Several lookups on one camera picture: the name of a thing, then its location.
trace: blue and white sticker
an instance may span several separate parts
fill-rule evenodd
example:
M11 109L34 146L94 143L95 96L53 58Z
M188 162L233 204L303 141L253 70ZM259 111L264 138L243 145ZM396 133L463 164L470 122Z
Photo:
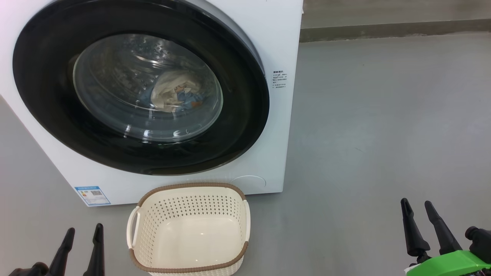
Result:
M88 206L111 204L99 186L75 187Z

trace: washing machine door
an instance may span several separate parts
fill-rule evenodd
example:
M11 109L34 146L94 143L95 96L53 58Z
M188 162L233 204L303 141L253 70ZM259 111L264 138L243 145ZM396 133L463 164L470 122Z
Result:
M225 164L259 138L269 110L254 51L183 1L54 2L22 30L13 73L27 108L54 137L135 173Z

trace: basket bottom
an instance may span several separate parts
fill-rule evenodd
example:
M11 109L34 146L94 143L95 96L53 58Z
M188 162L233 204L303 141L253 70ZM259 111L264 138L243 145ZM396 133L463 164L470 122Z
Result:
M202 215L162 223L155 235L152 267L191 268L226 263L244 245L239 222L228 216Z

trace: white handle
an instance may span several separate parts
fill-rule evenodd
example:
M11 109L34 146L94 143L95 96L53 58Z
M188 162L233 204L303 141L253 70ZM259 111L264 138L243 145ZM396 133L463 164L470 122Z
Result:
M247 200L244 200L244 206L245 206L245 219L247 223L247 228L245 230L245 241L248 242L250 236L250 209Z
M126 243L128 244L129 249L133 249L133 246L135 246L136 235L138 234L138 224L140 222L140 213L137 213L138 209L140 209L140 206L137 206L133 209L130 214L130 218L128 219L128 225L126 226ZM135 236L133 237L132 241L133 221L135 220L136 214L138 214L138 220L136 221Z

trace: laundry basket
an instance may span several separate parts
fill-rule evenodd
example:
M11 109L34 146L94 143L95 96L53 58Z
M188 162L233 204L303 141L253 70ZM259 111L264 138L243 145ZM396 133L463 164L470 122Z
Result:
M126 239L135 265L152 275L229 276L242 264L249 233L239 188L192 183L147 193L131 212Z

